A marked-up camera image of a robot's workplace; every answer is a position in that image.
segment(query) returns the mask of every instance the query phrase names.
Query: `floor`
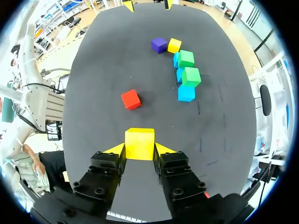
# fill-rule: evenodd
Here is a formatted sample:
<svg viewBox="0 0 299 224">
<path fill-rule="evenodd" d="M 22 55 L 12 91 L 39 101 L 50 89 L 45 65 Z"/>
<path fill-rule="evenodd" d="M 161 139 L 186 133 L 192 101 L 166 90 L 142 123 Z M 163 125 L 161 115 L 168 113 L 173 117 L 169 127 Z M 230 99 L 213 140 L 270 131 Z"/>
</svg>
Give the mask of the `floor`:
<svg viewBox="0 0 299 224">
<path fill-rule="evenodd" d="M 259 38 L 250 28 L 248 28 L 238 17 L 235 17 L 234 23 L 245 35 L 247 41 L 252 46 L 252 49 L 257 48 L 260 45 L 262 42 L 261 38 Z M 265 44 L 256 52 L 256 54 L 263 66 L 274 57 Z"/>
<path fill-rule="evenodd" d="M 133 0 L 133 2 L 138 3 L 152 3 L 152 0 Z M 110 7 L 114 6 L 113 1 L 109 1 Z M 199 3 L 190 3 L 187 1 L 180 1 L 180 5 L 187 5 L 188 7 L 194 7 L 200 10 L 207 12 L 223 29 L 223 31 L 230 38 L 234 47 L 236 48 L 247 74 L 250 76 L 254 73 L 253 67 L 260 68 L 260 63 L 253 52 L 252 46 L 247 41 L 246 37 L 239 30 L 239 28 L 232 23 L 230 20 L 224 18 L 223 13 L 217 10 L 216 8 L 212 8 L 206 5 L 202 5 Z M 93 10 L 87 9 L 76 16 L 82 18 L 80 22 L 80 27 L 83 28 L 88 24 L 91 24 L 93 19 L 95 18 L 95 13 Z M 58 47 L 51 51 L 49 54 L 42 56 L 37 61 L 37 66 L 39 70 L 42 69 L 52 69 L 52 68 L 71 68 L 72 61 L 75 57 L 75 54 L 79 48 L 79 45 L 82 39 L 76 39 L 75 35 L 78 32 L 77 28 L 74 28 L 69 36 L 58 43 Z M 63 73 L 56 72 L 55 74 L 51 74 L 49 77 L 55 78 Z"/>
</svg>

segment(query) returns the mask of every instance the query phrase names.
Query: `purple cube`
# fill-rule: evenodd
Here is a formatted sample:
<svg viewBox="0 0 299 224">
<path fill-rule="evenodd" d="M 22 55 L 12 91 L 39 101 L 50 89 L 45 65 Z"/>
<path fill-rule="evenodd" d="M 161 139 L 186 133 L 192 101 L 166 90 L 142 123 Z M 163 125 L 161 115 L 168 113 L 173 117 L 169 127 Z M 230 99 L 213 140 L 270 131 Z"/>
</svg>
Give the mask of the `purple cube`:
<svg viewBox="0 0 299 224">
<path fill-rule="evenodd" d="M 162 53 L 167 49 L 167 41 L 161 37 L 157 37 L 156 39 L 151 41 L 151 47 L 158 53 Z"/>
</svg>

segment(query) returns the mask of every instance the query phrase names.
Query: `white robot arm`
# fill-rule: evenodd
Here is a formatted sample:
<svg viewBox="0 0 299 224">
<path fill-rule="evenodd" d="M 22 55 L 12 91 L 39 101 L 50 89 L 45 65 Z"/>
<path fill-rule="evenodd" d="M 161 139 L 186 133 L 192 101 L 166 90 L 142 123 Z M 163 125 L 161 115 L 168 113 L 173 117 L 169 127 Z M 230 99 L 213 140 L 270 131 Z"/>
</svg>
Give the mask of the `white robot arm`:
<svg viewBox="0 0 299 224">
<path fill-rule="evenodd" d="M 49 87 L 40 85 L 49 86 L 51 80 L 44 81 L 36 66 L 33 41 L 35 34 L 34 12 L 38 3 L 38 0 L 27 3 L 19 18 L 16 19 L 15 27 L 12 28 L 12 32 L 17 38 L 14 40 L 5 39 L 6 46 L 2 45 L 0 48 L 1 55 L 5 55 L 14 45 L 21 45 L 19 68 L 24 86 L 23 91 L 14 91 L 5 86 L 0 86 L 0 94 L 12 99 L 15 103 L 19 103 L 21 116 L 34 125 L 32 127 L 20 117 L 15 117 L 3 135 L 3 141 L 0 145 L 1 165 L 3 165 L 5 158 L 13 157 L 20 152 L 23 143 L 33 131 L 36 129 L 45 131 L 46 119 L 62 120 L 64 97 L 51 92 Z"/>
</svg>

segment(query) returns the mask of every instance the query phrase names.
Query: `green cube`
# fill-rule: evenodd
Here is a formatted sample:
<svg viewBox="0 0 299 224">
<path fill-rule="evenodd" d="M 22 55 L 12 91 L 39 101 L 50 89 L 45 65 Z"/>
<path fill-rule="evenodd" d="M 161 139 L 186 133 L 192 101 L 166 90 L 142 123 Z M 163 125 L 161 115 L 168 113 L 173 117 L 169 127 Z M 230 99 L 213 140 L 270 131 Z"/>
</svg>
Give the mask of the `green cube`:
<svg viewBox="0 0 299 224">
<path fill-rule="evenodd" d="M 180 50 L 178 56 L 178 67 L 193 67 L 194 66 L 194 56 L 193 53 L 186 50 Z"/>
<path fill-rule="evenodd" d="M 187 87 L 198 86 L 201 83 L 198 68 L 185 68 L 182 74 L 182 82 Z"/>
</svg>

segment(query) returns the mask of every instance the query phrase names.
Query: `black cable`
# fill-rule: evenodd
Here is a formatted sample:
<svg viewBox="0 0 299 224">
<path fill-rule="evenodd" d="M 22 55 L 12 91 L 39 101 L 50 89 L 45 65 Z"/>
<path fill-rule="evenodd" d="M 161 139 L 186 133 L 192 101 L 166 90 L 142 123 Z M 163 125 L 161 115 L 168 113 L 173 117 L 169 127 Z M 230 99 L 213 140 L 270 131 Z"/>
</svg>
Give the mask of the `black cable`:
<svg viewBox="0 0 299 224">
<path fill-rule="evenodd" d="M 270 167 L 269 167 L 268 172 L 267 172 L 266 180 L 265 180 L 264 183 L 263 183 L 263 189 L 262 189 L 262 193 L 261 193 L 260 201 L 259 201 L 259 203 L 258 203 L 258 207 L 260 207 L 260 205 L 261 205 L 261 203 L 262 203 L 263 190 L 265 189 L 265 185 L 266 185 L 267 179 L 268 179 L 268 177 L 269 177 L 270 168 L 271 168 L 271 164 L 270 164 Z"/>
<path fill-rule="evenodd" d="M 64 84 L 61 82 L 61 81 L 59 81 L 59 84 L 61 83 L 61 85 L 62 85 L 62 90 L 64 91 Z"/>
<path fill-rule="evenodd" d="M 32 124 L 32 122 L 30 120 L 28 120 L 27 118 L 23 117 L 22 115 L 20 115 L 19 113 L 17 113 L 17 116 L 24 121 L 26 124 L 28 124 L 30 127 L 34 128 L 35 130 L 37 130 L 38 133 L 40 134 L 56 134 L 59 135 L 59 133 L 49 133 L 49 132 L 43 132 L 41 130 L 39 130 L 37 127 L 35 127 L 34 124 Z"/>
<path fill-rule="evenodd" d="M 24 85 L 23 87 L 30 86 L 30 85 L 41 85 L 41 86 L 48 87 L 48 88 L 50 88 L 50 89 L 54 89 L 54 90 L 56 90 L 56 91 L 58 91 L 58 92 L 60 92 L 60 93 L 65 93 L 64 91 L 61 91 L 61 90 L 56 89 L 56 88 L 54 88 L 54 87 L 52 87 L 52 86 L 50 86 L 50 85 L 45 85 L 45 84 L 42 84 L 42 83 L 29 83 L 29 84 L 27 84 L 27 85 Z"/>
</svg>

